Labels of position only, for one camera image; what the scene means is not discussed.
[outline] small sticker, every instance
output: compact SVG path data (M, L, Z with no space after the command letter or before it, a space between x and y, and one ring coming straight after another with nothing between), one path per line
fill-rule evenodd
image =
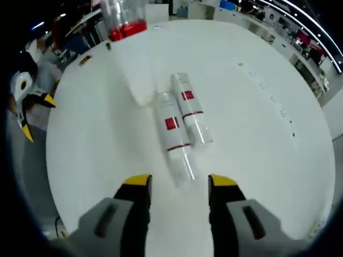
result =
M190 100L194 98L192 91L185 91L181 93L183 100Z
M91 59L91 58L92 58L91 55L86 55L86 57L83 58L83 59L81 60L81 62L79 63L79 65L80 65L80 66L84 65L84 64L85 64L89 59Z
M173 130L178 127L178 122L177 122L176 117L168 118L165 120L165 122L166 122L167 130Z

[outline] ceiling light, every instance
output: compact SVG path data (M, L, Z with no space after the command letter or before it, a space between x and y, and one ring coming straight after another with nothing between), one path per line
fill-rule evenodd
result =
M42 21L41 23L39 23L36 26L34 26L31 30L34 30L35 28L38 28L39 26L42 26L43 24L44 24L44 21Z
M268 2L265 1L265 0L259 0L259 1L262 2L262 3L265 3L265 4L268 3ZM270 5L271 5L273 8L275 8L276 10L280 11L281 13L285 13L285 14L286 14L286 12L285 12L282 8L279 8L278 6L276 6L276 5L274 5L274 4L270 4ZM290 17L292 20L294 20L295 22L297 22L297 23L301 26L302 29L305 28L306 31L308 31L309 34L311 34L318 42L320 42L320 40L317 38L317 36L316 36L311 30L309 30L307 27L305 27L304 24L302 24L299 20L297 20L297 19L294 18L293 16L289 16L289 17ZM323 30L323 28L320 27L320 29L321 29L328 37L330 37L330 36L327 34L327 32ZM323 45L322 43L320 43L320 46L324 49L324 51L327 52L327 55L330 57L330 59L332 59L332 60L334 61L333 64L334 64L334 66L337 68L338 72L339 72L339 73L342 73L342 70L341 70L340 67L338 66L338 63L334 60L332 54L328 51L328 49L325 47L325 45Z

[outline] robotic arm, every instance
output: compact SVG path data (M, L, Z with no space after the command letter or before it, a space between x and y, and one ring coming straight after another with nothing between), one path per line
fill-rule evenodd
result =
M234 180L212 174L208 184L214 257L289 256L302 248L303 242L289 239L280 221L247 200ZM70 237L54 240L53 247L66 256L144 257L151 186L151 175L128 178L113 199L99 202Z
M35 103L49 108L56 107L56 104L50 94L33 83L28 72L22 72L17 76L13 96L16 101L17 122L25 136L33 142L29 124L26 119L25 101L27 97L32 98Z

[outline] white robot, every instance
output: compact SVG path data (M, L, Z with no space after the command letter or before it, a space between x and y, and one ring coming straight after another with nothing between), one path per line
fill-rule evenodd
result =
M54 108L56 104L50 94L37 87L28 72L20 73L15 81L14 99L16 101L16 116L20 128L25 136L33 142L29 124L26 119L25 101L28 96L37 104L45 107Z

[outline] white table surface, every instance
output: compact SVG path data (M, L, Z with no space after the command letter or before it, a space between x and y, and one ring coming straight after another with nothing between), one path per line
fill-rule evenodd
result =
M113 197L126 178L141 173L153 175L147 256L212 255L210 173L236 180L247 199L276 215L292 238L304 238L326 220L335 177L330 132L290 63L246 29L225 22L170 21L147 33L158 84L168 87L172 73L186 72L203 106L214 141L195 151L202 178L194 188L174 187L152 109L135 104L114 65L116 43L109 52L102 42L86 53L93 58L84 66L78 65L81 56L67 67L49 118L48 178L67 230L75 230L79 217L102 198ZM235 58L245 60L268 89L237 71ZM292 126L275 112L280 106Z

